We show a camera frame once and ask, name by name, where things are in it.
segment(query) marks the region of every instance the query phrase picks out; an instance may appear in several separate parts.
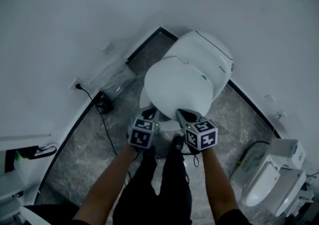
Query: toilet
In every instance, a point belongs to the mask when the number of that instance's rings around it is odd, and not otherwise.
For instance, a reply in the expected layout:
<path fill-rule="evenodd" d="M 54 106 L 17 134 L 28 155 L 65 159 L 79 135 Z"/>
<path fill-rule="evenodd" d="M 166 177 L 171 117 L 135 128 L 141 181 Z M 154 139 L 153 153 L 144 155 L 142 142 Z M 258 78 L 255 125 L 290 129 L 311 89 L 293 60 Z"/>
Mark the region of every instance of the toilet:
<path fill-rule="evenodd" d="M 191 31 L 147 71 L 140 107 L 153 104 L 162 113 L 161 130 L 179 130 L 176 110 L 191 109 L 205 116 L 233 67 L 233 57 L 223 43 L 207 32 Z"/>

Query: tile floor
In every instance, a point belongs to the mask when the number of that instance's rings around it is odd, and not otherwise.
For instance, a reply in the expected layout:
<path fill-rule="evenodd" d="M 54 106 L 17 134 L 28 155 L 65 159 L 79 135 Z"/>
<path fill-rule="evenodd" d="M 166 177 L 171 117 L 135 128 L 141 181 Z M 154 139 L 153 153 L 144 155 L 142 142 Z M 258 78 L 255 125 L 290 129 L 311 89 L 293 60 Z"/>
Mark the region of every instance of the tile floor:
<path fill-rule="evenodd" d="M 115 110 L 104 116 L 109 134 L 117 151 L 126 144 L 127 126 L 131 117 L 139 108 L 139 97 L 144 76 L 150 66 L 159 61 L 173 45 L 173 41 L 159 33 L 129 64 L 136 74 L 136 80 L 115 101 Z M 245 148 L 258 140 L 270 141 L 272 132 L 256 112 L 230 87 L 226 86 L 213 102 L 207 117 L 219 127 L 218 145 L 215 147 L 218 159 L 227 176 L 236 168 L 236 164 Z M 155 146 L 158 153 L 166 154 L 173 135 L 178 132 L 161 132 Z M 185 157 L 186 171 L 190 179 L 193 197 L 191 219 L 194 225 L 213 224 L 213 217 L 205 193 L 204 170 L 201 155 L 199 167 L 193 164 L 193 157 Z M 56 191 L 68 200 L 81 205 L 90 187 L 110 164 L 114 154 L 101 117 L 93 107 L 73 133 L 45 182 L 39 203 L 56 203 Z M 135 173 L 141 157 L 134 161 L 130 171 Z M 159 193 L 164 159 L 158 160 L 158 167 L 152 185 Z M 270 225 L 276 222 L 262 205 L 248 208 L 239 203 L 240 209 L 255 225 Z M 108 219 L 112 224 L 112 215 Z"/>

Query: toilet tank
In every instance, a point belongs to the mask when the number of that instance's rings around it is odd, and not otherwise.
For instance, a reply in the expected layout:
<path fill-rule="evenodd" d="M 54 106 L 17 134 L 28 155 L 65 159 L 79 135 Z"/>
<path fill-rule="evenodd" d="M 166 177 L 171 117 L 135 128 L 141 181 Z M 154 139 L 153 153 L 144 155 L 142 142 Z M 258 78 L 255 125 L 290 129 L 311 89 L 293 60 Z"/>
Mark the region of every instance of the toilet tank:
<path fill-rule="evenodd" d="M 222 42 L 207 32 L 191 31 L 183 35 L 163 59 L 174 56 L 188 60 L 209 78 L 214 89 L 213 100 L 230 79 L 233 57 Z"/>

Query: person's arm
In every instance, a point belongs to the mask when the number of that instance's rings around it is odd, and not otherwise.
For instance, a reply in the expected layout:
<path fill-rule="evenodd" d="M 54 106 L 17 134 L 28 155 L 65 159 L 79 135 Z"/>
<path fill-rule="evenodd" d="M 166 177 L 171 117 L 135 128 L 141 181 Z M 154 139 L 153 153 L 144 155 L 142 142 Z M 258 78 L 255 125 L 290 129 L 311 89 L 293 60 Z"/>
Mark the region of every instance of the person's arm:
<path fill-rule="evenodd" d="M 213 148 L 202 152 L 206 192 L 214 220 L 217 222 L 226 212 L 238 209 L 235 194 Z"/>
<path fill-rule="evenodd" d="M 104 225 L 123 187 L 126 174 L 135 157 L 135 149 L 126 145 L 89 191 L 74 220 L 89 225 Z"/>

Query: white wall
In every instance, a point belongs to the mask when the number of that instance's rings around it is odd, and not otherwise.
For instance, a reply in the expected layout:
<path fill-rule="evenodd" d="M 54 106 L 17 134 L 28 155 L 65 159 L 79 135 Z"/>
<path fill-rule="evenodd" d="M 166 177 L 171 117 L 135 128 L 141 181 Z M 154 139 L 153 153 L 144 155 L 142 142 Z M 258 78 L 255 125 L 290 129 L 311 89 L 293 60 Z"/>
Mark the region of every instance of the white wall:
<path fill-rule="evenodd" d="M 232 80 L 282 137 L 302 141 L 318 171 L 318 0 L 162 0 L 162 10 L 175 34 L 200 29 L 226 44 L 235 59 Z M 288 117 L 277 121 L 277 111 Z"/>
<path fill-rule="evenodd" d="M 0 0 L 0 136 L 58 141 L 92 79 L 156 25 L 159 0 Z M 107 57 L 104 44 L 116 47 Z"/>

